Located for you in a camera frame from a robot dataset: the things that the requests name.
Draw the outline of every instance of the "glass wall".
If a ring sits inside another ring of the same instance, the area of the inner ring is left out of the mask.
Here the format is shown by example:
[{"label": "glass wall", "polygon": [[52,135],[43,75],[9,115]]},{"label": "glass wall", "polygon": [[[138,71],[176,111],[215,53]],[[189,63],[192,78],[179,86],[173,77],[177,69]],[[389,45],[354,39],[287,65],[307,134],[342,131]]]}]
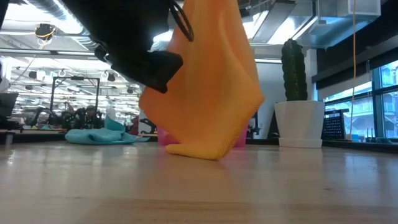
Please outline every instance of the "glass wall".
[{"label": "glass wall", "polygon": [[[372,82],[355,88],[353,134],[364,137],[389,138],[398,141],[398,61],[371,71]],[[353,89],[324,99],[326,111],[349,109]],[[345,130],[349,134],[351,113],[344,113]]]}]

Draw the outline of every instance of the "white planter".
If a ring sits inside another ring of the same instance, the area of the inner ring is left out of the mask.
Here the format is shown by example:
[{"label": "white planter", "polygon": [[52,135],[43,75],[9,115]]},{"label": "white planter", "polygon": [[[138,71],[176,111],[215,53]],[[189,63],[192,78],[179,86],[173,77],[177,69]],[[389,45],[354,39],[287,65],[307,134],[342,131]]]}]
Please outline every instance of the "white planter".
[{"label": "white planter", "polygon": [[279,146],[321,148],[324,114],[324,102],[307,100],[276,103]]}]

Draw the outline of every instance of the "pink object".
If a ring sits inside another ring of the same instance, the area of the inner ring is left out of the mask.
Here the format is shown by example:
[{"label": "pink object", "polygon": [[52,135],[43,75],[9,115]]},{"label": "pink object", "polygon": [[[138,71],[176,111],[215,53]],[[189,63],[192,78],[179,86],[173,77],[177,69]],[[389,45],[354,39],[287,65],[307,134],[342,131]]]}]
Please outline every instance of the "pink object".
[{"label": "pink object", "polygon": [[[238,140],[235,143],[234,147],[244,147],[246,145],[246,133],[247,129],[245,128],[242,134],[239,136]],[[157,141],[161,146],[167,146],[169,144],[180,144],[171,134],[167,131],[157,128]]]}]

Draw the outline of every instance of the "potted plant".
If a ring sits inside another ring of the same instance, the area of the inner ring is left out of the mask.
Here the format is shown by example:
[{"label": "potted plant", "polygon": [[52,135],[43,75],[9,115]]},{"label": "potted plant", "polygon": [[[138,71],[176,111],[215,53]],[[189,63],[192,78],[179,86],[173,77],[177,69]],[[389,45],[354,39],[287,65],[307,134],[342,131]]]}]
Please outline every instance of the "potted plant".
[{"label": "potted plant", "polygon": [[282,69],[287,101],[275,104],[279,146],[319,148],[325,104],[308,100],[304,54],[295,40],[282,48]]}]

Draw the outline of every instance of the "white wall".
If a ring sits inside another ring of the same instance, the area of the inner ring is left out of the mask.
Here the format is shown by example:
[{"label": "white wall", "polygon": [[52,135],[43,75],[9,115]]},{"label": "white wall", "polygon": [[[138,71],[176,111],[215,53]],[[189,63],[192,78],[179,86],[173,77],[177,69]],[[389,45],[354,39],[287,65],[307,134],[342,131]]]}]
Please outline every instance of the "white wall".
[{"label": "white wall", "polygon": [[[285,87],[281,64],[257,63],[257,72],[259,74],[259,83],[262,94],[266,97],[265,102],[258,110],[260,134],[254,136],[256,139],[266,139],[272,114],[274,113],[274,104],[285,101]],[[317,73],[317,52],[308,50],[305,57],[305,72],[307,74],[308,99],[317,98],[317,92],[311,82],[311,77]]]}]

